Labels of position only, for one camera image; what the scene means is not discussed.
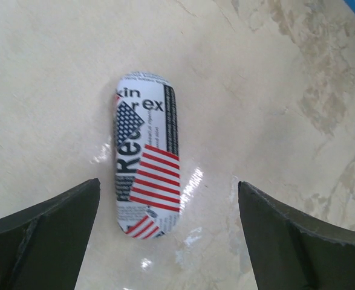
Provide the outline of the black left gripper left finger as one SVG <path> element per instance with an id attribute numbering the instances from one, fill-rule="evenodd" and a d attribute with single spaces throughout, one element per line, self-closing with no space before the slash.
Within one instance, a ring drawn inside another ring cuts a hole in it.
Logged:
<path id="1" fill-rule="evenodd" d="M 100 201 L 89 179 L 0 219 L 0 289 L 74 289 Z"/>

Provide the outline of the printed glasses case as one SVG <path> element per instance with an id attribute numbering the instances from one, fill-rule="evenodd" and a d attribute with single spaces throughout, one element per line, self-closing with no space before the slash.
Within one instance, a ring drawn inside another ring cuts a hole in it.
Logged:
<path id="1" fill-rule="evenodd" d="M 180 157 L 175 91 L 161 76 L 124 75 L 114 113 L 117 220 L 134 239 L 169 233 L 180 216 Z"/>

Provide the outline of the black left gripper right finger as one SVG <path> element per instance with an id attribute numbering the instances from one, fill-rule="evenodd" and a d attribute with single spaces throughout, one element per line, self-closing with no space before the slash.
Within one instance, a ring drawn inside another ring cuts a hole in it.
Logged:
<path id="1" fill-rule="evenodd" d="M 239 182 L 244 237 L 258 289 L 355 289 L 355 231 Z"/>

